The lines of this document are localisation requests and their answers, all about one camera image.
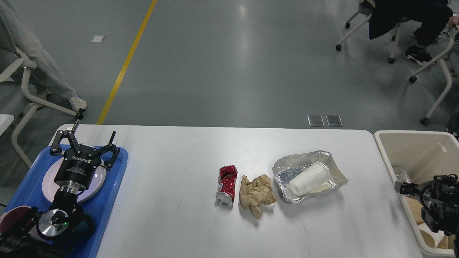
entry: trash bin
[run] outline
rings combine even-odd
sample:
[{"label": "trash bin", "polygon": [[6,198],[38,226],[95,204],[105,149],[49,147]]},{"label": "trash bin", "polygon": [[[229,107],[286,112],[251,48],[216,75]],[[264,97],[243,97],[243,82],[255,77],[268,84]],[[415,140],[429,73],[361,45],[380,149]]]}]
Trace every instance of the trash bin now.
[{"label": "trash bin", "polygon": [[[434,175],[458,174],[459,144],[446,132],[428,131],[377,131],[374,134],[387,171],[395,183],[393,166],[405,170],[412,183],[420,184]],[[426,245],[416,221],[403,195],[400,202],[407,216],[418,246],[428,257],[454,257],[450,249],[431,248]]]}]

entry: gray floor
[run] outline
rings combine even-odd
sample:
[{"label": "gray floor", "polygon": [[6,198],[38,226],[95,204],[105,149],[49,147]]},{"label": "gray floor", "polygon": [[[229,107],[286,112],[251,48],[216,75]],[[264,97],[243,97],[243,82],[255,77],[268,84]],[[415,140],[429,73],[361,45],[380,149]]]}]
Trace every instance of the gray floor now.
[{"label": "gray floor", "polygon": [[[96,123],[150,3],[12,2],[88,102],[87,124]],[[337,114],[338,129],[443,131],[459,90],[453,87],[427,126],[419,123],[446,83],[438,66],[408,82],[419,66],[402,51],[419,24],[402,25],[395,64],[387,63],[392,35],[369,41],[368,25],[338,52],[356,9],[354,0],[158,0],[105,123],[310,128],[307,115]],[[91,43],[94,35],[106,37]],[[20,145],[33,160],[58,126],[72,122],[44,107]],[[9,145],[11,131],[0,137],[1,203],[27,172]]]}]

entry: chair leg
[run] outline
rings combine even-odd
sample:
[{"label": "chair leg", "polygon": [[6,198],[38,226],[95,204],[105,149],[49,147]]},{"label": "chair leg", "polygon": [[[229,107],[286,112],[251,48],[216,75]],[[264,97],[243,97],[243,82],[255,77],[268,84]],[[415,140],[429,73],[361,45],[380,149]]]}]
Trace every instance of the chair leg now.
[{"label": "chair leg", "polygon": [[440,67],[442,68],[442,71],[443,71],[443,75],[446,78],[446,87],[443,90],[442,94],[438,97],[437,101],[433,104],[432,108],[427,113],[427,115],[423,119],[421,119],[420,122],[422,124],[427,124],[429,122],[429,117],[431,117],[431,115],[433,114],[435,109],[438,107],[438,105],[443,101],[446,94],[448,94],[449,90],[451,89],[451,85],[453,84],[453,78],[451,77],[451,74],[448,70],[446,62],[443,59],[439,59],[438,63],[440,64]]},{"label": "chair leg", "polygon": [[11,144],[13,145],[13,148],[16,151],[16,153],[19,155],[19,157],[22,159],[22,161],[28,168],[32,166],[32,162],[30,162],[27,155],[24,153],[24,151],[22,151],[21,147],[17,143],[17,137],[22,132],[22,129],[24,129],[24,126],[29,122],[30,118],[34,115],[35,111],[37,111],[37,108],[39,108],[39,106],[40,104],[34,103],[30,107],[29,111],[27,111],[27,113],[21,119],[21,121],[16,125],[16,128],[13,130],[11,134]]},{"label": "chair leg", "polygon": [[391,55],[389,56],[389,63],[394,63],[395,62],[395,52],[397,51],[397,47],[398,47],[398,41],[400,39],[400,23],[397,23],[397,25],[395,26],[395,40],[394,40],[394,45],[392,46],[392,50],[391,50]]},{"label": "chair leg", "polygon": [[430,60],[427,64],[423,65],[421,68],[419,68],[409,79],[409,82],[414,83],[416,81],[416,75],[418,75],[420,72],[422,72],[424,69],[428,68],[431,64],[436,62],[437,60],[441,59],[444,55],[446,55],[451,48],[454,45],[454,35],[455,35],[455,29],[454,27],[449,29],[450,32],[450,37],[449,37],[449,43],[448,46],[443,50],[440,54],[436,55],[432,60]]},{"label": "chair leg", "polygon": [[45,105],[47,107],[56,109],[58,111],[70,114],[72,116],[77,116],[77,113],[75,111],[73,111],[73,110],[61,107],[59,105],[56,105],[54,103],[51,103],[51,102],[43,100],[43,99],[40,99],[40,98],[30,94],[30,92],[28,90],[29,77],[30,77],[30,69],[26,67],[26,68],[24,68],[24,73],[23,73],[23,76],[22,76],[21,90],[22,90],[22,94],[24,94],[24,96],[27,99],[29,99],[29,100],[31,100],[33,102],[36,102],[36,103],[40,103],[41,105]]},{"label": "chair leg", "polygon": [[349,28],[351,26],[351,21],[357,17],[357,15],[359,14],[360,12],[357,11],[355,12],[347,21],[346,21],[346,28]]},{"label": "chair leg", "polygon": [[360,27],[362,27],[365,23],[367,23],[371,18],[371,14],[368,15],[361,23],[359,23],[355,28],[353,28],[349,33],[347,33],[342,39],[340,39],[337,45],[341,45],[347,38],[349,38],[352,34],[354,34]]}]

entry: red can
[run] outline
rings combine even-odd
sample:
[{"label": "red can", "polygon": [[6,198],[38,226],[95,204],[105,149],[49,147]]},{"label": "red can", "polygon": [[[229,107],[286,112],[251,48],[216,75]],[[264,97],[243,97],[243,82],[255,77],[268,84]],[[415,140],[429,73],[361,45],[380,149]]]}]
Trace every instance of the red can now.
[{"label": "red can", "polygon": [[234,165],[222,167],[220,169],[218,191],[215,195],[220,205],[229,206],[233,204],[236,194],[236,178],[237,169]]}]

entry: gray pants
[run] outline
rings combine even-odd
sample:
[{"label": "gray pants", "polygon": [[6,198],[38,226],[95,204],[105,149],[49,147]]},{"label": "gray pants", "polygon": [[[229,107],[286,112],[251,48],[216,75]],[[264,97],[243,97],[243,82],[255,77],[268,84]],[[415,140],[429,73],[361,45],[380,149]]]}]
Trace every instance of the gray pants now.
[{"label": "gray pants", "polygon": [[[0,13],[3,16],[14,43],[31,61],[37,63],[32,70],[30,84],[35,85],[38,91],[50,90],[52,93],[69,99],[76,95],[75,89],[59,68],[56,61],[43,49],[32,29],[18,15],[16,10],[6,0],[0,0]],[[11,76],[15,81],[21,81],[21,76]]]}]

